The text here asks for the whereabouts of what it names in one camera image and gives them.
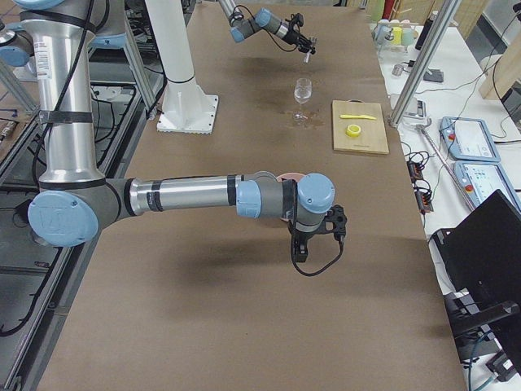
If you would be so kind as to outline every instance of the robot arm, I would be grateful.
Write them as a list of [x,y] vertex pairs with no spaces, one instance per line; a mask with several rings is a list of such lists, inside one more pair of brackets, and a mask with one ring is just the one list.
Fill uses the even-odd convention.
[[[16,2],[33,7],[21,19],[35,42],[39,117],[45,128],[47,167],[38,179],[42,192],[28,210],[37,235],[55,246],[71,247],[93,239],[113,222],[146,211],[234,206],[239,216],[287,218],[291,259],[303,275],[316,274],[297,266],[305,261],[307,242],[314,235],[332,234],[341,255],[346,217],[341,207],[332,206],[333,183],[321,174],[309,174],[298,185],[278,182],[269,173],[149,182],[105,178],[94,156],[86,45],[94,40],[96,26],[110,27],[105,24],[122,1],[110,1],[107,9],[105,0],[54,0],[57,4],[45,10],[34,7],[48,6],[49,0]],[[119,31],[113,29],[105,38],[110,41]],[[333,229],[326,229],[327,222]]]
[[241,6],[237,6],[234,0],[219,0],[219,4],[230,23],[230,32],[236,42],[242,42],[264,29],[307,54],[306,62],[309,60],[309,55],[315,54],[317,39],[314,37],[308,39],[300,33],[300,28],[304,25],[304,17],[301,14],[292,15],[290,20],[281,20],[270,10],[261,8],[255,16],[245,19]]
[[15,24],[6,26],[0,20],[0,58],[12,67],[23,67],[34,55],[33,39]]

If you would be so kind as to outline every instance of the light blue joint cap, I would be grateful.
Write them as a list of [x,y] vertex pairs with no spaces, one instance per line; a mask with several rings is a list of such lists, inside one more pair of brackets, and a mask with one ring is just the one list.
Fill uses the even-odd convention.
[[16,46],[1,46],[0,58],[12,67],[23,67],[29,61],[29,54]]
[[125,47],[127,37],[125,33],[117,35],[96,36],[90,45],[95,49],[121,49]]
[[11,31],[25,31],[20,22],[13,22],[6,24],[6,29]]
[[255,181],[240,182],[237,186],[237,214],[258,218],[261,214],[261,190]]
[[44,191],[29,205],[34,232],[54,246],[72,247],[95,237],[96,214],[81,198],[66,191]]
[[265,27],[271,20],[271,11],[266,8],[261,8],[255,15],[255,23],[261,27]]
[[240,42],[244,41],[243,34],[236,27],[232,27],[230,29],[230,33],[235,42],[240,43]]
[[308,174],[298,185],[299,203],[309,212],[326,213],[335,200],[335,185],[322,174]]
[[26,10],[48,10],[56,7],[65,0],[14,0],[17,6]]

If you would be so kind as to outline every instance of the wine glass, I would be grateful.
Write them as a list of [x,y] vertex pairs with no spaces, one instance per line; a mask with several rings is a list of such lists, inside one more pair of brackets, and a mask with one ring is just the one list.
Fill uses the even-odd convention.
[[308,117],[302,112],[302,105],[311,98],[311,81],[306,78],[300,78],[295,84],[295,100],[299,104],[299,111],[293,113],[293,120],[295,122],[305,122]]

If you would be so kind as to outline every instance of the white table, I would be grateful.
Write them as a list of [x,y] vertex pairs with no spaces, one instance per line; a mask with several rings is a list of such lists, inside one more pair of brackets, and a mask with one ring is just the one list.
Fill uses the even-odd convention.
[[[416,59],[419,51],[414,46],[409,47],[409,53],[397,52],[385,48],[379,52],[380,68],[385,85],[389,94],[399,94],[407,80],[408,73],[404,72],[401,76],[392,75],[392,69],[395,64]],[[429,68],[438,68],[444,72],[444,82],[434,83],[422,81],[417,92],[423,90],[434,90],[440,88],[454,88],[463,83],[477,78],[481,73],[479,65],[472,56],[462,36],[456,28],[449,28],[431,61]],[[415,95],[418,99],[423,100],[427,104],[427,113],[432,119],[432,125],[428,129],[429,135],[439,142],[439,128],[441,118],[444,116],[463,116],[469,118],[481,118],[486,121],[488,128],[493,134],[501,134],[500,123],[507,117],[508,113],[503,108],[499,100],[484,100],[479,94],[479,86],[484,81],[482,76],[476,83],[454,91],[434,91],[425,92]],[[466,99],[470,96],[468,104],[462,113]],[[398,127],[401,140],[412,147],[413,152],[429,151],[431,155],[434,151],[431,149],[427,140],[411,125],[410,119],[405,119]],[[507,133],[506,138],[501,141],[517,140],[521,138],[521,134],[514,125],[514,122],[508,118],[503,121],[503,128]],[[501,164],[505,169],[514,188],[521,188],[521,144],[497,145],[497,149],[501,155]],[[447,148],[441,148],[444,156],[447,156]],[[404,153],[409,152],[407,146],[404,146]],[[441,162],[438,158],[433,157],[429,160],[426,168],[423,170],[424,178],[434,187],[438,178],[440,178],[432,205],[434,212],[426,215],[425,233],[430,236],[433,232],[440,228],[450,228],[457,226],[468,214],[462,197],[458,194],[455,185],[445,169],[441,168]],[[436,246],[431,244],[431,254],[438,273],[438,280],[443,294],[453,291],[453,287],[449,284],[447,274],[445,272],[440,254],[437,252]],[[490,375],[490,371],[484,365],[490,356],[483,356],[472,367],[472,386],[477,388]],[[521,376],[515,375],[508,383],[492,382],[487,388],[489,391],[519,391],[521,389]]]

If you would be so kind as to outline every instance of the yellow plastic knife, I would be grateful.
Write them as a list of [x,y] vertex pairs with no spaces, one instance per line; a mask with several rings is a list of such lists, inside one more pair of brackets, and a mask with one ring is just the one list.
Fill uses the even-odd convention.
[[375,116],[367,116],[366,114],[361,114],[359,116],[353,114],[341,114],[340,118],[343,120],[376,120]]

